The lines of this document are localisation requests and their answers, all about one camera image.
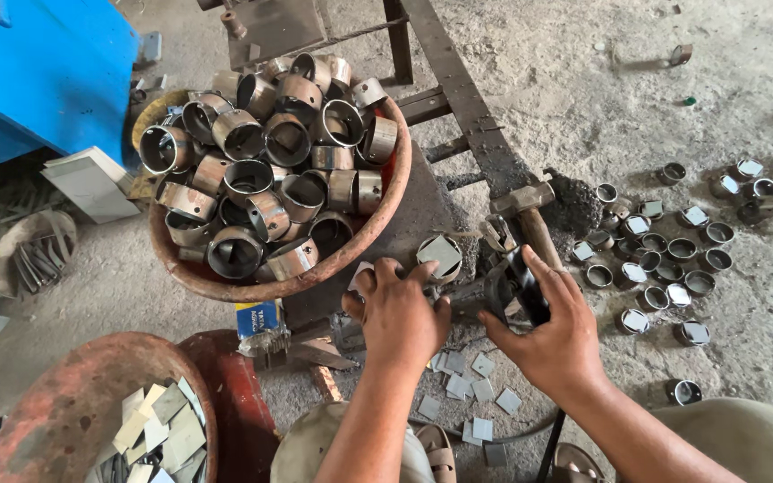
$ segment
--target concrete floor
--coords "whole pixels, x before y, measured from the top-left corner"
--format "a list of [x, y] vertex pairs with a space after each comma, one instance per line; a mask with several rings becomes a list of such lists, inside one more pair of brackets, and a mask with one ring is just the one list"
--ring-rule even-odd
[[[215, 69], [228, 67], [218, 10], [203, 13], [192, 0], [144, 2], [144, 14], [130, 15], [133, 27], [143, 33], [160, 30], [164, 36], [164, 60], [150, 75], [167, 73], [170, 89], [199, 89], [209, 85]], [[773, 179], [773, 2], [680, 4], [681, 15], [673, 14], [672, 2], [660, 0], [432, 3], [506, 126], [511, 146], [537, 174], [553, 166], [590, 184], [610, 182], [629, 199], [661, 199], [668, 211], [696, 204], [737, 230], [726, 248], [735, 267], [718, 277], [714, 294], [687, 309], [654, 314], [653, 328], [645, 335], [620, 335], [612, 323], [623, 309], [636, 306], [635, 291], [586, 291], [610, 378], [649, 408], [667, 404], [662, 385], [671, 377], [697, 381], [707, 397], [732, 395], [773, 404], [773, 219], [745, 227], [733, 204], [712, 198], [705, 182], [743, 156], [764, 160]], [[327, 11], [335, 34], [382, 21], [377, 0], [327, 0]], [[604, 44], [601, 50], [595, 48], [599, 43]], [[660, 60], [687, 43], [695, 46], [692, 61], [663, 68]], [[412, 49], [416, 84], [390, 89], [395, 97], [435, 86], [415, 38]], [[330, 51], [348, 59], [355, 72], [391, 74], [385, 32]], [[689, 95], [697, 104], [682, 106]], [[416, 126], [412, 135], [427, 147], [457, 137], [459, 130], [447, 118]], [[678, 186], [661, 186], [650, 172], [670, 161], [681, 162], [689, 175]], [[438, 175], [477, 170], [467, 154], [434, 167]], [[476, 225], [486, 213], [487, 194], [484, 183], [451, 193], [468, 213], [463, 225]], [[656, 226], [668, 239], [697, 239], [670, 215]], [[610, 254], [598, 258], [616, 266]], [[141, 330], [181, 341], [201, 330], [234, 326], [230, 304], [196, 297], [166, 275], [151, 250], [145, 216], [82, 227], [76, 261], [68, 271], [51, 291], [9, 307], [15, 318], [0, 335], [0, 415], [46, 367], [101, 335]], [[685, 349], [673, 339], [671, 324], [691, 318], [709, 325], [710, 345]], [[459, 428], [461, 421], [477, 416], [494, 420], [495, 436], [525, 432], [552, 411], [552, 402], [483, 335], [478, 324], [457, 322], [448, 344], [461, 349], [471, 341], [463, 348], [468, 360], [487, 352], [497, 362], [491, 376], [495, 391], [515, 390], [524, 401], [520, 413], [510, 417], [492, 402], [447, 400], [441, 375], [429, 371], [413, 407], [431, 394], [443, 401], [440, 424]], [[358, 370], [336, 373], [346, 396], [357, 377]], [[306, 371], [273, 371], [261, 382], [280, 432], [319, 400]], [[457, 445], [459, 479], [530, 479], [545, 438], [510, 445], [505, 468], [488, 468], [481, 449]], [[562, 439], [603, 460], [572, 422]]]

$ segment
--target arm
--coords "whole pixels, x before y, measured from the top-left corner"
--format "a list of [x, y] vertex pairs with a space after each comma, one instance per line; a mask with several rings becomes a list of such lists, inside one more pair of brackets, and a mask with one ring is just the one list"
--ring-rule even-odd
[[416, 383], [449, 333], [449, 300], [432, 309], [423, 285], [436, 262], [416, 267], [405, 280], [399, 262], [381, 258], [357, 275], [366, 302], [350, 293], [342, 308], [362, 324], [368, 355], [357, 390], [315, 477], [326, 481], [398, 481], [404, 429]]
[[640, 482], [740, 482], [672, 432], [607, 379], [595, 316], [577, 283], [521, 248], [551, 304], [551, 321], [518, 335], [489, 312], [479, 313], [488, 337], [531, 384], [553, 399], [599, 445], [617, 472]]

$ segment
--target left hand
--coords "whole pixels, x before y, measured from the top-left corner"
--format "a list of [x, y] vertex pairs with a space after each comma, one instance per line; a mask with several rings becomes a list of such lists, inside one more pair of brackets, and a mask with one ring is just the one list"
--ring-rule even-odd
[[436, 261], [425, 262], [400, 280], [395, 274], [399, 262], [379, 258], [373, 271], [366, 269], [357, 275], [366, 302], [352, 292], [342, 295], [342, 309], [362, 324], [369, 352], [366, 365], [402, 364], [421, 373], [446, 342], [452, 328], [449, 299], [440, 297], [432, 308], [423, 295], [423, 285], [437, 265]]

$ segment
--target rusty metal basin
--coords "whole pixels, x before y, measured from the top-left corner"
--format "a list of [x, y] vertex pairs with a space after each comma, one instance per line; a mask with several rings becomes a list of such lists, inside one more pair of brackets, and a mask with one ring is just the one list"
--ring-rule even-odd
[[312, 270], [294, 279], [268, 284], [235, 284], [230, 280], [222, 279], [203, 264], [179, 260], [178, 246], [172, 242], [166, 228], [164, 219], [166, 209], [153, 203], [149, 209], [151, 244], [163, 267], [173, 279], [189, 291], [220, 302], [261, 302], [288, 297], [327, 280], [347, 267], [381, 235], [381, 231], [392, 219], [404, 195], [407, 179], [411, 173], [411, 134], [407, 130], [404, 116], [390, 98], [381, 105], [380, 112], [383, 117], [399, 124], [399, 136], [395, 152], [392, 154], [394, 159], [381, 171], [386, 192], [377, 211], [336, 253], [321, 260]]
[[207, 481], [217, 480], [217, 418], [199, 370], [156, 335], [121, 332], [77, 347], [23, 395], [0, 432], [0, 483], [83, 481], [121, 427], [121, 401], [140, 387], [181, 377], [199, 397]]

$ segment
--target blue metal cabinet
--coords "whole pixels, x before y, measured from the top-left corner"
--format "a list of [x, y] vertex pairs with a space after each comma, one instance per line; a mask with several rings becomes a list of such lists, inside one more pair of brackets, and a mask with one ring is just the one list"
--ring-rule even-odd
[[108, 0], [0, 0], [0, 162], [46, 145], [120, 164], [138, 46]]

